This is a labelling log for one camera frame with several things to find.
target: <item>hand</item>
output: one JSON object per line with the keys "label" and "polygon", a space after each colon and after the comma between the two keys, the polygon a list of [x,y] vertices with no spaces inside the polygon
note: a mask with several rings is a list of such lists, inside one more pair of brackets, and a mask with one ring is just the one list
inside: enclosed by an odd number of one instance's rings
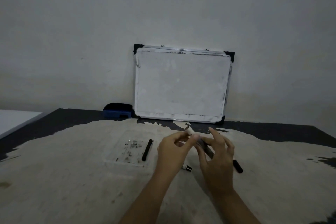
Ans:
{"label": "hand", "polygon": [[181,169],[189,150],[198,139],[199,135],[188,138],[187,132],[177,132],[164,137],[157,148],[159,156],[155,173],[164,174],[173,179]]}
{"label": "hand", "polygon": [[214,139],[207,137],[202,137],[202,139],[214,149],[213,159],[207,161],[204,150],[199,145],[195,145],[205,182],[213,197],[232,194],[234,192],[233,155],[235,146],[228,138],[213,128],[209,127],[209,130]]}

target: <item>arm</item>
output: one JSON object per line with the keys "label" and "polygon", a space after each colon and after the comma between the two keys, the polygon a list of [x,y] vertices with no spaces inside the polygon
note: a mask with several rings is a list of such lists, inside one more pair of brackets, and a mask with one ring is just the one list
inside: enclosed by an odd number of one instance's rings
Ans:
{"label": "arm", "polygon": [[235,146],[216,130],[209,128],[214,139],[202,137],[215,151],[211,161],[207,161],[203,149],[196,145],[199,164],[205,182],[221,213],[230,224],[260,224],[258,219],[244,204],[233,189],[233,155]]}
{"label": "arm", "polygon": [[119,224],[156,222],[170,183],[181,169],[189,150],[199,139],[198,135],[190,138],[187,136],[187,132],[177,132],[162,139],[157,149],[157,165],[152,178],[121,218]]}

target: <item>white wall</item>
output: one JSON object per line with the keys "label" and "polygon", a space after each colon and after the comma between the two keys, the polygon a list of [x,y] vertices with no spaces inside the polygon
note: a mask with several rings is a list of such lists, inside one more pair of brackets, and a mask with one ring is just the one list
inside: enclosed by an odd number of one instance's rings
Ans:
{"label": "white wall", "polygon": [[235,51],[226,117],[336,136],[336,0],[0,0],[0,108],[133,102],[133,44]]}

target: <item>black table surface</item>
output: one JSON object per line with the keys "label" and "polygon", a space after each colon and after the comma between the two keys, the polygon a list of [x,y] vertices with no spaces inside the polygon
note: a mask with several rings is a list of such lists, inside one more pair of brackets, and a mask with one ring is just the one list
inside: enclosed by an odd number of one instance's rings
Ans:
{"label": "black table surface", "polygon": [[[75,125],[87,124],[98,120],[124,119],[104,118],[102,111],[59,108],[43,118],[0,139],[0,161],[7,157],[7,153],[15,150],[17,146],[27,141],[49,136],[57,131]],[[137,123],[144,122],[157,122],[162,126],[169,127],[173,130],[183,130],[170,120],[152,120],[143,118],[137,120]],[[254,135],[261,140],[271,140],[276,142],[305,142],[336,148],[336,139],[314,126],[240,121],[224,121],[224,124],[222,125],[197,122],[190,122],[190,124],[192,129],[199,133],[209,133],[208,127],[210,126],[224,132],[226,128],[238,130]]]}

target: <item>whiteboard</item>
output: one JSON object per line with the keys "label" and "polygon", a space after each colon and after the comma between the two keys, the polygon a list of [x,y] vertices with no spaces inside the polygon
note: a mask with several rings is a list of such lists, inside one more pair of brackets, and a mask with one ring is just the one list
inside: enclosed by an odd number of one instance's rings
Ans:
{"label": "whiteboard", "polygon": [[136,115],[214,123],[224,116],[231,57],[144,46],[136,53]]}

